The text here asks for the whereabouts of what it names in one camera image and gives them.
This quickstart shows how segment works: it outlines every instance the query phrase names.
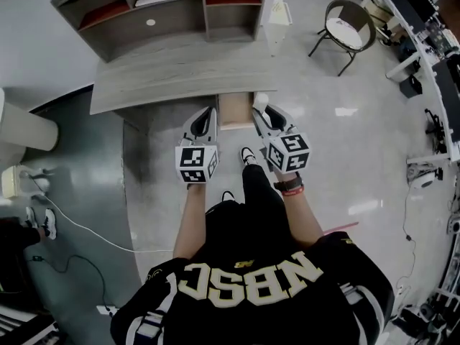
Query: white chair cushion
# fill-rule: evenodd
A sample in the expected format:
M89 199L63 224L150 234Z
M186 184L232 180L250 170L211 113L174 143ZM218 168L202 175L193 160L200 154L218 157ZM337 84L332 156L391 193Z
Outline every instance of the white chair cushion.
M359 33L347 22L340 18L329 18L326 28L333 37L344 45L358 50L363 47Z

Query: computer monitor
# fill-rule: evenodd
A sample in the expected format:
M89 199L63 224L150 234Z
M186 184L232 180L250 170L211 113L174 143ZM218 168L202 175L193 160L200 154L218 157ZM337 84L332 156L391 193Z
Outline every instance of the computer monitor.
M408 0L419 17L426 23L436 13L435 6L430 0Z

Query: chair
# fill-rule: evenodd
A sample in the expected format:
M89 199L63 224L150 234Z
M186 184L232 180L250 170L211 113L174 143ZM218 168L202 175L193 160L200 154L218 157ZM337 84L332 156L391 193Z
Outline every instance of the chair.
M335 8L341 8L339 17L329 18L331 10ZM369 28L369 39L365 45L363 45L361 36L359 35L359 31L364 27ZM326 18L324 19L324 29L318 32L318 35L324 31L326 33L319 39L313 51L308 56L310 57L315 52L316 48L325 38L333 40L337 45L345 49L351 58L349 63L339 73L339 77L350 66L358 52L371 47L376 36L374 22L367 11L353 1L348 0L334 0L328 5Z

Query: red bracelet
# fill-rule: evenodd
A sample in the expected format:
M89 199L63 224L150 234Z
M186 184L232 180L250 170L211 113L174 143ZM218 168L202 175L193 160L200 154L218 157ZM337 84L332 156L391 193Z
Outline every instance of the red bracelet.
M299 188L288 190L287 192L281 192L285 197L295 196L296 194L301 194L305 190L305 187L302 185Z

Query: white cable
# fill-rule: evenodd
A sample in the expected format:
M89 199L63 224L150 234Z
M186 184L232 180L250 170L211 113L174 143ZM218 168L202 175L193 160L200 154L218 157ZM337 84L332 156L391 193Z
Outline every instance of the white cable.
M27 174L27 176L30 178L31 181L34 182L34 184L43 192L45 193L41 187L37 184L37 182L34 180L34 178L27 172L27 171L24 171L24 173ZM91 230L90 228L86 227L86 226L82 226L80 224L77 224L76 222L74 222L70 217L68 217L65 213L63 213L63 210L61 210L58 205L56 203L54 203L53 201L51 201L45 194L43 194L43 197L46 198L46 200L48 202L50 202L54 207L56 207L56 209L60 212L61 215L63 215L67 220L69 220L72 224L78 226L78 227L81 227L82 229L85 229L85 230L88 230L89 232L93 233L94 235L96 235L97 237L101 238L102 240L104 240L105 242L113 245L114 247L117 247L118 249L121 249L121 250L124 250L126 252L131 252L131 253L157 253L157 252L172 252L172 250L131 250L131 249L127 249L127 248L123 248L123 247L120 247L119 245L116 245L115 243L112 243L111 241L107 240L106 238L104 238L103 236L99 235L98 233L96 233L95 231Z

